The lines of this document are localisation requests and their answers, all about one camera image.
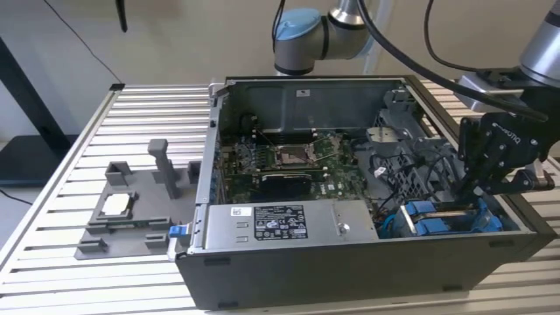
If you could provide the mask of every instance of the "wire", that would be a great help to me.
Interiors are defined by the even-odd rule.
[[[387,199],[383,201],[381,205],[379,206],[379,209],[383,209],[383,206],[388,203],[388,201],[391,199],[393,199],[395,195],[399,193],[397,190],[393,190],[393,192],[391,193],[391,195],[388,195]]]
[[[72,31],[73,35],[76,35],[77,39],[81,41],[81,44],[84,44],[85,48],[88,49],[91,55],[93,56],[93,58],[99,61],[99,63],[103,65],[103,67],[105,67],[105,69],[111,72],[111,74],[113,75],[116,81],[119,81],[119,83],[123,83],[121,79],[119,79],[119,77],[116,76],[113,70],[111,70],[111,68],[107,66],[107,64],[101,61],[101,59],[96,56],[96,54],[93,53],[93,51],[91,50],[88,44],[85,43],[85,41],[83,40],[83,38],[80,37],[80,35],[77,34],[77,32],[73,30],[72,26],[67,23],[67,21],[64,20],[64,18],[60,16],[59,12],[55,10],[55,8],[52,7],[51,3],[48,0],[43,0],[43,2],[48,5],[48,7],[51,8],[52,12],[56,14],[56,16],[59,17],[59,19],[63,21],[63,23],[65,24],[65,26],[68,27],[68,29]]]
[[[25,200],[23,200],[23,199],[19,199],[19,198],[16,198],[16,197],[13,197],[13,196],[11,196],[11,195],[8,195],[8,193],[5,192],[5,191],[3,191],[1,189],[0,189],[0,194],[3,194],[4,196],[7,196],[9,199],[12,199],[12,200],[16,200],[16,201],[19,201],[19,202],[23,202],[23,203],[25,203],[25,204],[28,204],[28,205],[32,205],[32,203],[31,202],[28,202],[28,201],[25,201]]]
[[[272,51],[276,49],[276,34],[279,33],[279,26],[281,15],[284,13],[284,5],[287,4],[287,0],[280,0],[279,9],[276,10],[276,16],[273,17],[272,22]]]
[[[357,10],[360,11],[360,16],[361,16],[361,19],[364,20],[365,27],[368,28],[368,31],[373,39],[377,41],[379,45],[381,45],[381,47],[389,52],[389,54],[400,62],[403,62],[403,64],[407,67],[409,67],[411,70],[415,71],[419,75],[425,77],[433,83],[441,85],[445,89],[483,102],[484,104],[489,106],[500,108],[501,110],[511,112],[513,114],[517,114],[520,116],[525,116],[531,119],[535,119],[536,121],[547,121],[548,116],[537,112],[536,110],[532,110],[529,107],[520,106],[517,104],[513,104],[512,102],[507,102],[495,97],[491,97],[456,84],[455,82],[441,77],[437,73],[432,72],[429,69],[423,67],[423,65],[420,65],[416,61],[413,61],[411,57],[408,57],[407,54],[404,54],[404,52],[401,52],[399,48],[395,47],[395,45],[389,42],[385,36],[383,36],[373,21],[371,20],[371,17],[368,14],[368,8],[364,4],[364,0],[357,0]]]
[[[429,0],[428,1],[428,6],[427,6],[427,13],[424,15],[424,42],[427,43],[429,56],[432,56],[433,60],[436,60],[440,64],[443,64],[444,66],[447,66],[449,68],[463,70],[463,71],[476,72],[476,71],[479,71],[477,68],[461,66],[460,64],[453,64],[453,63],[443,60],[435,52],[435,49],[432,47],[432,41],[429,41],[429,15],[432,13],[433,4],[435,4],[435,0]]]

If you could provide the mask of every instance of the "blue latch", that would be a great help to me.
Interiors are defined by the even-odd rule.
[[[169,237],[180,238],[187,235],[187,226],[185,225],[173,225],[169,228]]]

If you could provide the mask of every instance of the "robotic arm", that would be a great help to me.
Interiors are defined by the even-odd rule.
[[[304,75],[316,60],[349,59],[379,45],[421,76],[456,92],[481,118],[460,124],[459,159],[465,176],[455,186],[459,202],[484,192],[516,194],[553,189],[543,170],[552,145],[560,140],[560,0],[511,69],[484,69],[444,79],[419,65],[384,38],[368,15],[364,0],[340,0],[327,16],[313,9],[287,12],[276,33],[275,68]],[[511,182],[505,176],[519,167]]]
[[[352,59],[373,44],[356,0],[339,0],[327,16],[316,9],[300,8],[281,18],[273,50],[273,66],[281,75],[308,74],[316,60]]]
[[[459,158],[465,176],[456,193],[468,198],[476,188],[489,194],[553,189],[553,180],[541,162],[560,140],[560,1],[556,2],[520,58],[511,69],[485,69],[463,76],[460,84],[507,98],[548,116],[535,121],[508,112],[464,118],[460,125]],[[475,111],[495,111],[457,95]],[[515,168],[513,180],[504,178]]]

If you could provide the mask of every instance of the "aluminum extrusion table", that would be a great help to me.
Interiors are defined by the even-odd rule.
[[[476,116],[433,83],[425,88],[456,121]],[[109,161],[155,169],[152,138],[169,141],[175,166],[203,157],[207,85],[125,86],[111,91],[0,252],[0,312],[8,314],[201,314],[165,255],[77,261],[75,246],[105,185]],[[545,163],[560,186],[560,165]],[[560,233],[560,188],[524,195]],[[560,314],[560,239],[528,262],[501,266],[469,293],[275,308],[239,314]]]

